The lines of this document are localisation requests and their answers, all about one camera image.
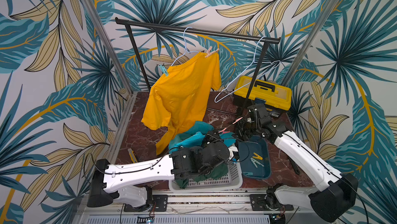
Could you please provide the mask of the teal blue t-shirt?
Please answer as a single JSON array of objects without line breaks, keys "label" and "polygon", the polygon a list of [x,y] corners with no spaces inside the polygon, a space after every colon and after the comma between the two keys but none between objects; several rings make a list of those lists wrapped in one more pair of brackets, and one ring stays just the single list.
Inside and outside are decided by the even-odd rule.
[{"label": "teal blue t-shirt", "polygon": [[180,148],[200,147],[208,133],[215,137],[215,141],[223,142],[228,148],[236,147],[236,138],[233,136],[233,132],[215,134],[215,131],[216,129],[212,125],[202,121],[196,121],[192,128],[184,133],[177,134],[170,141],[168,146],[169,152],[175,152]]}]

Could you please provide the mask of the yellow clothespin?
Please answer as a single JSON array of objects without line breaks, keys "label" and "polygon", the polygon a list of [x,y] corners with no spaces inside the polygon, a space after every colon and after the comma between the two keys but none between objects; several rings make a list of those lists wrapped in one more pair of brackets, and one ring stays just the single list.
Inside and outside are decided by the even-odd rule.
[{"label": "yellow clothespin", "polygon": [[263,158],[260,156],[260,155],[258,155],[257,153],[253,153],[253,157],[252,157],[253,159],[256,159],[256,160],[263,160]]}]

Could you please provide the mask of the dark green t-shirt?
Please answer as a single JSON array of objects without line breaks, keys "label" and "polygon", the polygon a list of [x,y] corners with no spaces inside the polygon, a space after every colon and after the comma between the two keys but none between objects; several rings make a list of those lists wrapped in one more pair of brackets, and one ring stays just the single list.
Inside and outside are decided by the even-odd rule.
[{"label": "dark green t-shirt", "polygon": [[[194,177],[193,180],[195,181],[195,183],[198,183],[198,182],[201,182],[201,181],[204,181],[207,179],[218,180],[221,177],[227,175],[227,173],[228,173],[228,165],[222,164],[222,165],[214,168],[213,171],[211,173],[209,173],[208,175],[198,175],[198,176]],[[189,184],[189,179],[176,179],[175,182],[180,188],[185,189]]]}]

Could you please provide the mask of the pale green clothespin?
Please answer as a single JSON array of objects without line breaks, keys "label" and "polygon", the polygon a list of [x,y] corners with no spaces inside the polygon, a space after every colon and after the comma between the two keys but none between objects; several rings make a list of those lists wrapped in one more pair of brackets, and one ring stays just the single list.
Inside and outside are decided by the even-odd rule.
[{"label": "pale green clothespin", "polygon": [[254,165],[255,168],[258,168],[259,166],[264,167],[264,165],[261,162],[259,162],[258,160],[253,159],[253,158],[250,158],[250,160],[251,160],[251,163]]}]

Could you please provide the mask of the pink wire hanger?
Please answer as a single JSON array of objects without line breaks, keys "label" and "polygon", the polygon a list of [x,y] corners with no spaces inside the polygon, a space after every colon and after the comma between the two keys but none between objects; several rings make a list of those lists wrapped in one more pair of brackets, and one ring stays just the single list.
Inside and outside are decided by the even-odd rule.
[{"label": "pink wire hanger", "polygon": [[235,125],[236,123],[238,123],[241,119],[243,119],[243,117],[237,118],[236,120],[234,120],[232,123],[230,123],[227,127],[225,127],[223,130],[221,130],[221,131],[219,131],[219,132],[226,131],[227,129],[229,129],[230,127],[232,127],[232,126]]}]

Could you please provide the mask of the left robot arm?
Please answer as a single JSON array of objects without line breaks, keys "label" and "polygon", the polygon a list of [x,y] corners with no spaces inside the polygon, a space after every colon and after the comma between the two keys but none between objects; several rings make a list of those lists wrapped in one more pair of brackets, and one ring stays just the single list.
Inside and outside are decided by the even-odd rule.
[{"label": "left robot arm", "polygon": [[238,154],[235,139],[228,144],[217,130],[207,134],[179,134],[169,152],[150,161],[127,165],[111,164],[107,159],[95,162],[88,207],[122,202],[135,208],[152,204],[152,191],[139,184],[161,180],[189,180],[207,176],[230,164]]}]

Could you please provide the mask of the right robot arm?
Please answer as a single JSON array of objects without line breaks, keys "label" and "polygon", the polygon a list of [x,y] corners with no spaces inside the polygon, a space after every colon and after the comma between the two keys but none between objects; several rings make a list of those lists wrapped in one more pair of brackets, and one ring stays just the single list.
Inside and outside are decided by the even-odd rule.
[{"label": "right robot arm", "polygon": [[249,117],[235,120],[237,137],[243,141],[259,136],[274,144],[292,159],[312,180],[312,187],[290,187],[277,184],[266,191],[265,206],[280,210],[294,205],[314,211],[322,220],[332,223],[350,210],[358,196],[358,179],[343,174],[313,152],[283,122],[274,121],[264,104],[248,107]]}]

